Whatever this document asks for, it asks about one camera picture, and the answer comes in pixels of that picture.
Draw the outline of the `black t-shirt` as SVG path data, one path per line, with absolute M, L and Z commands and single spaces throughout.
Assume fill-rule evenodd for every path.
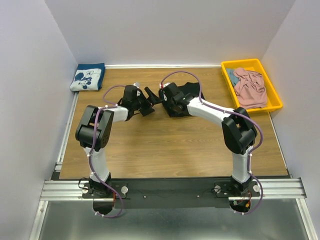
M 185 85 L 178 86 L 178 87 L 179 87 L 180 91 L 183 92 L 185 95 L 190 93 L 191 100 L 199 97 L 199 92 L 200 92 L 200 84 L 199 83 L 187 82 Z

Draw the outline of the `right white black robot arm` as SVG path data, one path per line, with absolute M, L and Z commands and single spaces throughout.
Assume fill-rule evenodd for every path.
M 234 196 L 247 192 L 252 181 L 252 150 L 258 135 L 247 111 L 241 107 L 221 107 L 182 91 L 172 93 L 160 89 L 158 93 L 168 113 L 180 117 L 200 117 L 222 128 L 224 143 L 232 152 L 232 175 L 227 191 Z

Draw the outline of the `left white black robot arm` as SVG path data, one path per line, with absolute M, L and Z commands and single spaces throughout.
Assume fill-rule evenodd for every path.
M 88 198 L 110 198 L 115 194 L 111 190 L 111 173 L 106 161 L 106 146 L 110 139 L 112 124 L 130 120 L 135 114 L 147 116 L 153 113 L 154 105 L 161 99 L 148 87 L 147 96 L 136 85 L 126 85 L 123 97 L 117 103 L 108 103 L 103 107 L 88 105 L 75 132 L 75 139 L 84 149 L 91 173 L 82 189 L 82 196 Z

